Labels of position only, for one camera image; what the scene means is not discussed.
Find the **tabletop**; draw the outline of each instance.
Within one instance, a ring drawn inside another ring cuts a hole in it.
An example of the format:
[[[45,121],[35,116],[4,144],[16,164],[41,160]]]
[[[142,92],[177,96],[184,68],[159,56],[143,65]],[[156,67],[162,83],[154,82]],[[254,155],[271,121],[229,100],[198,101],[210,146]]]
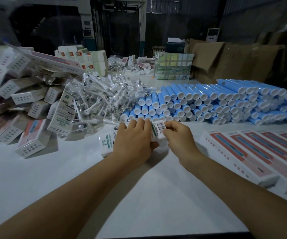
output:
[[[287,124],[256,127],[249,122],[219,126],[207,122],[184,124],[191,128],[196,141],[202,131],[213,127],[222,132],[287,129]],[[77,133],[59,138],[53,133],[47,148],[27,159],[15,153],[15,143],[0,143],[0,224],[102,160],[98,134],[112,128],[105,125],[97,134],[86,137]],[[244,231],[247,228],[232,211],[162,144],[143,166],[111,190],[78,238]]]

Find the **gray wall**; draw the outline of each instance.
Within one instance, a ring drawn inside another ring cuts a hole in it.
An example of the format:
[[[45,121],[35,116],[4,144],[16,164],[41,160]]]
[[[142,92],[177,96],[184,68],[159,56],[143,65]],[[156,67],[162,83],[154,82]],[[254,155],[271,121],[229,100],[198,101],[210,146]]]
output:
[[[261,32],[278,31],[287,24],[287,0],[224,15],[220,41],[251,44]]]
[[[153,46],[165,46],[168,38],[205,40],[208,28],[216,25],[215,17],[147,13],[145,54]]]

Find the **person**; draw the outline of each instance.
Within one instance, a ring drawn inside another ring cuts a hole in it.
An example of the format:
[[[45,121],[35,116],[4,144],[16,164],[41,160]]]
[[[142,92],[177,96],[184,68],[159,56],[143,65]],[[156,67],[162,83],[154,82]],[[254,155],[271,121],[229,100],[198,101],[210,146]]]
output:
[[[287,201],[203,155],[189,127],[165,122],[163,133],[183,167],[212,190],[256,238],[287,238]],[[4,238],[76,238],[109,191],[157,148],[151,122],[120,124],[113,152],[0,225]]]

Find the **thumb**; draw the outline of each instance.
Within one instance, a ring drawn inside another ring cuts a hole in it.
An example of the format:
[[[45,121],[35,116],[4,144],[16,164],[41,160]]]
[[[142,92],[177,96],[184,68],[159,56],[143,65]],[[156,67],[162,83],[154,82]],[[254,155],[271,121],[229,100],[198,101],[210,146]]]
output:
[[[163,134],[166,136],[166,138],[169,139],[169,136],[171,136],[171,134],[172,134],[174,131],[171,130],[171,129],[164,129],[162,132],[163,132]]]
[[[159,143],[157,143],[157,142],[152,142],[152,143],[150,143],[151,152],[152,152],[153,150],[155,150],[157,147],[159,147]]]

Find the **finger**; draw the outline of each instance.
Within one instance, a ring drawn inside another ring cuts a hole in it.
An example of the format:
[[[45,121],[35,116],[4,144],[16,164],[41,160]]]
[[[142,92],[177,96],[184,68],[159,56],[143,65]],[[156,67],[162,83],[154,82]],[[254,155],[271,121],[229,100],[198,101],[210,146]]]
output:
[[[133,129],[136,127],[137,121],[135,119],[132,119],[128,125],[128,129]]]
[[[145,121],[142,118],[139,118],[137,121],[136,128],[143,130],[144,124],[145,124]]]
[[[180,128],[182,128],[183,124],[181,124],[180,122],[177,122],[177,121],[168,121],[168,122],[165,122],[165,127],[166,128],[169,128],[169,129],[176,129],[176,130],[180,130]]]
[[[146,119],[144,122],[144,130],[145,132],[151,133],[151,122],[149,119]]]
[[[151,143],[150,143],[151,152],[152,152],[153,150],[155,150],[157,147],[159,147],[159,143],[157,143],[157,142],[151,142]]]
[[[124,129],[126,129],[127,128],[127,126],[124,124],[124,123],[120,123],[119,124],[119,127],[118,127],[118,131],[119,130],[124,130]]]
[[[162,133],[165,135],[166,138],[169,139],[169,137],[170,137],[171,135],[173,135],[175,132],[174,132],[173,130],[171,130],[171,129],[164,129],[164,130],[162,131]]]

